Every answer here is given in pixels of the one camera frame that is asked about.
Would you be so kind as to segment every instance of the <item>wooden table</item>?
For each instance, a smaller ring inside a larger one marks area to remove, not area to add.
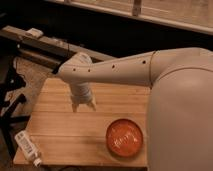
[[[134,0],[48,1],[213,35],[212,0],[142,0],[138,16],[132,16]]]
[[[45,165],[147,166],[146,108],[149,89],[139,86],[91,84],[97,111],[80,106],[72,112],[68,85],[56,78],[46,80],[33,109],[27,131],[42,153]],[[112,156],[105,145],[106,129],[119,118],[135,121],[145,144],[134,159]],[[28,164],[20,149],[15,164]]]

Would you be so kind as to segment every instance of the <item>white object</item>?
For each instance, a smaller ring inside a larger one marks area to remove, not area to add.
[[[79,62],[72,60],[61,65],[58,72],[68,84],[152,87],[147,112],[150,171],[213,170],[211,51],[163,50],[87,65],[80,57],[75,58]]]
[[[76,66],[88,66],[92,64],[92,60],[89,55],[79,52],[75,54],[71,60],[66,62],[66,65],[76,65]],[[68,82],[70,91],[71,91],[71,100],[72,100],[72,108],[74,112],[77,112],[77,108],[80,104],[87,104],[93,110],[96,110],[96,102],[93,97],[92,91],[90,89],[89,83],[87,82]]]
[[[39,39],[40,37],[43,36],[43,32],[41,30],[35,29],[35,28],[31,28],[28,31],[26,31],[26,35],[27,36],[31,36],[34,37],[36,39]]]
[[[27,131],[21,131],[16,134],[15,140],[18,146],[21,148],[26,160],[29,162],[33,162],[36,167],[40,166],[42,163],[40,153],[36,146],[30,140]]]

